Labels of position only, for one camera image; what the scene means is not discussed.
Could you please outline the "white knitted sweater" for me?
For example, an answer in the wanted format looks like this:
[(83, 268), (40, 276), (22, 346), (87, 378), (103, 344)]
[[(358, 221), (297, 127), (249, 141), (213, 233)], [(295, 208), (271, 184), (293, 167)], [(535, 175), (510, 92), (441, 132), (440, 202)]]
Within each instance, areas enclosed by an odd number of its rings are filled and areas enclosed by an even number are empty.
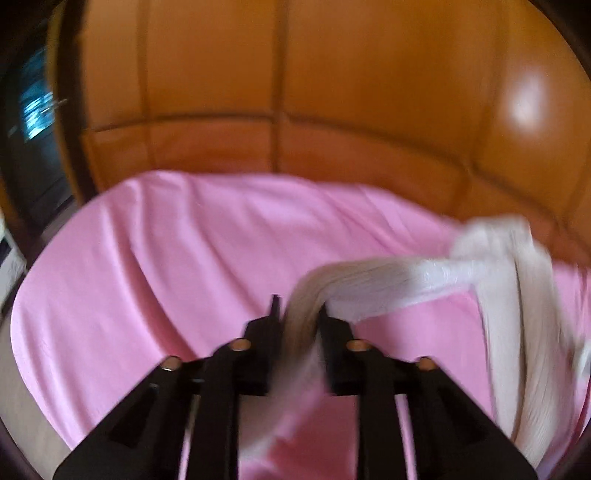
[(284, 312), (270, 394), (242, 406), (240, 456), (270, 448), (287, 408), (318, 377), (315, 322), (322, 308), (358, 323), (466, 289), (475, 292), (481, 313), (498, 424), (540, 465), (573, 418), (575, 383), (590, 373), (590, 343), (564, 313), (550, 255), (517, 217), (469, 223), (446, 258), (338, 262), (301, 278)]

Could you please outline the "pink bed sheet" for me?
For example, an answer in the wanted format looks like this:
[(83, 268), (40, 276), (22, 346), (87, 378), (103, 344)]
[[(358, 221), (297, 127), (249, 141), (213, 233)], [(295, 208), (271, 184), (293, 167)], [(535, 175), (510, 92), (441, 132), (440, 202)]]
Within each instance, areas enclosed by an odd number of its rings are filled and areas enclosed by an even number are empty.
[[(168, 355), (207, 357), (318, 266), (448, 256), (464, 225), (389, 192), (287, 176), (152, 172), (79, 211), (42, 252), (11, 343), (41, 412), (73, 449)], [(441, 360), (494, 415), (477, 300), (462, 292), (363, 322), (404, 360)], [(240, 479), (355, 479), (355, 401), (315, 382)]]

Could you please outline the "white appliance at left edge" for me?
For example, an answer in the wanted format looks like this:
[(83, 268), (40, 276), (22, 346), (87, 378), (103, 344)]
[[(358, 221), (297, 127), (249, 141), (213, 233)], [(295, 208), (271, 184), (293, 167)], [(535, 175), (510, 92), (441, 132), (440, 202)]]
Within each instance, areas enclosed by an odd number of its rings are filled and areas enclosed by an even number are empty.
[(27, 263), (4, 220), (1, 220), (0, 304), (4, 317), (27, 271)]

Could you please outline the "dark door with window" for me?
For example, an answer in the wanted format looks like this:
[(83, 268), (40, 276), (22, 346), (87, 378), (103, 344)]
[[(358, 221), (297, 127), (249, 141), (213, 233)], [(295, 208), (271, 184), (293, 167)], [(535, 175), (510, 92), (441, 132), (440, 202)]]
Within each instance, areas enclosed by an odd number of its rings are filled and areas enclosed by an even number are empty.
[(46, 63), (44, 47), (31, 51), (1, 83), (1, 172), (18, 212), (37, 231), (73, 200), (55, 139)]

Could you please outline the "wooden wardrobe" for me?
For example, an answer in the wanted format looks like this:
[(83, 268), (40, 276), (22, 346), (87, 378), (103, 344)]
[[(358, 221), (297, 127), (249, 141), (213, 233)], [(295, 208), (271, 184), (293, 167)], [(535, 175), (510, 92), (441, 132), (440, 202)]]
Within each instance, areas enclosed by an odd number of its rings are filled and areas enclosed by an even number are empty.
[(531, 1), (63, 1), (47, 37), (74, 197), (148, 170), (375, 185), (516, 213), (590, 261), (590, 79)]

